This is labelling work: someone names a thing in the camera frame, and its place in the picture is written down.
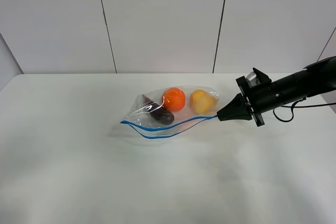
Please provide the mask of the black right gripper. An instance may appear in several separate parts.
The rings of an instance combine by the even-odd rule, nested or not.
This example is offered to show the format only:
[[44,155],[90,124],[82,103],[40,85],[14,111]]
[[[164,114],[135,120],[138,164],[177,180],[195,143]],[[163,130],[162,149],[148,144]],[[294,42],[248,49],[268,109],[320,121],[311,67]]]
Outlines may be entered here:
[[246,77],[236,80],[241,93],[237,94],[229,104],[217,111],[220,121],[230,120],[255,120],[257,126],[264,125],[262,114],[274,109],[279,104],[279,94],[272,80],[260,70],[253,70],[260,81],[255,87],[250,87]]

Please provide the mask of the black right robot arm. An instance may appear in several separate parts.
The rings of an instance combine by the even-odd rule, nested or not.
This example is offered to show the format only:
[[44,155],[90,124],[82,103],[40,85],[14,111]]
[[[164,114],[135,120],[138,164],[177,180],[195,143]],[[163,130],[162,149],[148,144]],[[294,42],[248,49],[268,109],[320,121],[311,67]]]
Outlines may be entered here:
[[335,90],[335,57],[310,64],[304,70],[272,81],[265,73],[253,68],[248,76],[236,79],[240,89],[233,100],[217,111],[220,121],[255,120],[264,125],[262,114],[307,98]]

